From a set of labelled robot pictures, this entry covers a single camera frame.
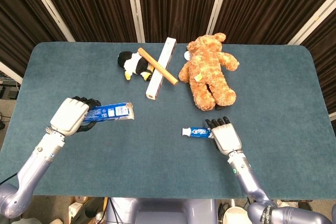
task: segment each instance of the orange teddy bear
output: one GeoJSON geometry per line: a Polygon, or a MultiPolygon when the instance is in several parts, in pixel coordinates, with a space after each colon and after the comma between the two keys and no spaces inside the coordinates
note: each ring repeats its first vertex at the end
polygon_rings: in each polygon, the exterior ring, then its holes
{"type": "Polygon", "coordinates": [[[229,88],[221,70],[221,64],[227,70],[235,71],[239,65],[237,59],[222,52],[222,42],[226,35],[204,35],[188,44],[191,54],[181,69],[179,79],[190,83],[195,104],[203,111],[212,110],[216,103],[220,106],[232,105],[236,93],[229,88]]]}

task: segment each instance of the teddy bear arm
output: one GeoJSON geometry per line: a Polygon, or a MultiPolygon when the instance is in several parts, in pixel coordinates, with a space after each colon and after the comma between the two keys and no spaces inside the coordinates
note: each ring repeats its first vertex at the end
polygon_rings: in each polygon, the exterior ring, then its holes
{"type": "Polygon", "coordinates": [[[184,64],[183,68],[181,69],[179,75],[179,79],[183,82],[188,83],[189,82],[189,65],[190,61],[188,61],[186,64],[184,64]]]}
{"type": "Polygon", "coordinates": [[[239,66],[238,60],[227,52],[218,52],[217,57],[220,64],[224,65],[225,68],[229,71],[235,71],[239,66]]]}

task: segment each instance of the wooden dowel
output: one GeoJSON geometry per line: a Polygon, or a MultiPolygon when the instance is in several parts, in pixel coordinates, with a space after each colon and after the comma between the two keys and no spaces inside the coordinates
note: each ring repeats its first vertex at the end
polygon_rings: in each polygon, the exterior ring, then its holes
{"type": "Polygon", "coordinates": [[[178,80],[172,76],[165,68],[163,68],[152,56],[150,56],[143,48],[138,49],[138,53],[145,58],[157,71],[159,71],[167,80],[172,84],[176,85],[178,80]]]}

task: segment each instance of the dark curtain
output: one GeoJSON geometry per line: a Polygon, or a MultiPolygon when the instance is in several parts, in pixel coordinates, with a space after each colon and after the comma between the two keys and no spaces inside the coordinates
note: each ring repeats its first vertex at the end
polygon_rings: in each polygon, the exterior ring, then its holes
{"type": "Polygon", "coordinates": [[[332,121],[331,125],[332,125],[332,128],[334,129],[334,133],[335,133],[335,136],[336,136],[336,120],[332,121]]]}
{"type": "Polygon", "coordinates": [[[65,40],[40,0],[1,0],[0,33],[0,61],[21,76],[38,43],[65,40]]]}
{"type": "Polygon", "coordinates": [[[214,0],[140,0],[146,42],[189,42],[206,33],[214,0]]]}
{"type": "Polygon", "coordinates": [[[52,0],[76,41],[136,42],[129,0],[52,0]]]}
{"type": "Polygon", "coordinates": [[[228,44],[286,44],[324,1],[224,0],[214,32],[228,44]]]}
{"type": "Polygon", "coordinates": [[[336,112],[336,9],[302,45],[313,56],[328,112],[336,112]]]}

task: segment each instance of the white cardboard box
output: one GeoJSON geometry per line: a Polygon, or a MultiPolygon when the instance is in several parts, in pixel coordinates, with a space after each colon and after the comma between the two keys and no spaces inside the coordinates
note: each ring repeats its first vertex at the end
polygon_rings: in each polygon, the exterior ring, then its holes
{"type": "Polygon", "coordinates": [[[69,224],[82,207],[83,204],[78,202],[75,202],[69,206],[69,224]]]}
{"type": "MultiPolygon", "coordinates": [[[[159,60],[157,61],[165,69],[167,69],[169,62],[172,59],[175,46],[176,39],[168,37],[161,51],[159,60]]],[[[156,97],[158,96],[157,94],[159,93],[160,87],[162,85],[162,81],[163,75],[155,69],[146,91],[146,96],[148,99],[156,100],[156,97]]]]}

